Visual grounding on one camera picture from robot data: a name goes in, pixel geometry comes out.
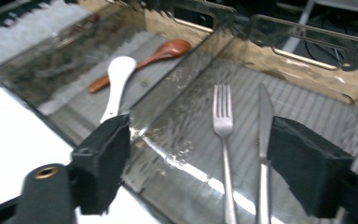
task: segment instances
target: utensil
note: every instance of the utensil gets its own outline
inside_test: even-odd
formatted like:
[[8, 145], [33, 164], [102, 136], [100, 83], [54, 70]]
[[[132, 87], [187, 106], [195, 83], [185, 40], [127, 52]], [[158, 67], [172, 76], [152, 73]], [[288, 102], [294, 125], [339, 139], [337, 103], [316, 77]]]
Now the utensil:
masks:
[[[137, 64], [136, 69], [141, 69], [151, 63], [170, 58], [177, 58], [188, 52], [191, 48], [190, 43], [183, 39], [173, 39], [160, 45], [159, 48], [146, 60]], [[92, 82], [88, 90], [91, 93], [103, 89], [109, 84], [109, 76], [103, 76]]]
[[135, 70], [136, 61], [133, 58], [127, 56], [121, 56], [115, 58], [108, 67], [109, 78], [114, 80], [113, 85], [110, 88], [109, 101], [107, 103], [101, 123], [107, 119], [111, 119], [118, 113], [120, 106], [121, 95], [124, 87], [126, 86], [128, 78]]
[[260, 177], [258, 189], [258, 204], [256, 212], [257, 224], [271, 223], [269, 203], [270, 161], [267, 159], [269, 135], [271, 133], [274, 109], [269, 92], [263, 84], [259, 87], [259, 142], [260, 142]]
[[237, 217], [233, 198], [231, 171], [227, 149], [227, 138], [234, 130], [230, 86], [214, 86], [213, 129], [221, 137], [223, 142], [223, 164], [225, 174], [225, 223], [236, 224]]

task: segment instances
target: wooden spoon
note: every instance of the wooden spoon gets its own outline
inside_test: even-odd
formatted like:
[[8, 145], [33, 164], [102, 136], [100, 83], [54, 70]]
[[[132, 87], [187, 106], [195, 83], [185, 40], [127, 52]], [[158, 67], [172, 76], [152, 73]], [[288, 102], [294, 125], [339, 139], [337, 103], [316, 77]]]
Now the wooden spoon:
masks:
[[[177, 58], [188, 52], [191, 48], [190, 43], [183, 39], [173, 39], [160, 45], [159, 48], [146, 60], [137, 64], [136, 69], [143, 68], [151, 63], [170, 58]], [[105, 75], [89, 84], [88, 90], [91, 93], [103, 89], [109, 84], [109, 76]]]

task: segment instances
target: knife handle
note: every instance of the knife handle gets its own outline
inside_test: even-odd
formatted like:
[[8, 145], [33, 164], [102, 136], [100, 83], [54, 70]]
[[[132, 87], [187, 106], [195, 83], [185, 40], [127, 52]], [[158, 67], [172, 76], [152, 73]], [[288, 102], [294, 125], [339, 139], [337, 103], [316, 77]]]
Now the knife handle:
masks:
[[91, 84], [89, 84], [89, 86], [87, 87], [87, 90], [90, 93], [94, 93], [94, 92], [100, 91], [107, 85], [109, 85], [109, 76], [105, 75], [105, 76], [100, 77], [97, 80], [93, 81]]
[[260, 160], [260, 177], [258, 187], [258, 204], [256, 211], [257, 224], [270, 224], [270, 203], [269, 203], [269, 181], [270, 181], [270, 161]]

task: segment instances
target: spoon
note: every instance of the spoon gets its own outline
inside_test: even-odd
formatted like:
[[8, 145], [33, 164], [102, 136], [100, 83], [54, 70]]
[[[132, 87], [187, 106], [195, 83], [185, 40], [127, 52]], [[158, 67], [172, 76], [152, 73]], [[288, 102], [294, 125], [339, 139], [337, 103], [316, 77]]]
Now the spoon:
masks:
[[[141, 69], [151, 63], [170, 58], [177, 58], [188, 52], [190, 43], [183, 39], [173, 39], [160, 45], [159, 48], [146, 60], [139, 62], [136, 69]], [[109, 84], [109, 76], [103, 76], [89, 84], [88, 90], [91, 93], [101, 90]]]
[[115, 82], [111, 86], [109, 101], [101, 118], [101, 123], [117, 115], [121, 95], [126, 86], [127, 79], [131, 76], [135, 67], [136, 61], [127, 56], [117, 57], [109, 64], [107, 70], [108, 78], [114, 78]]

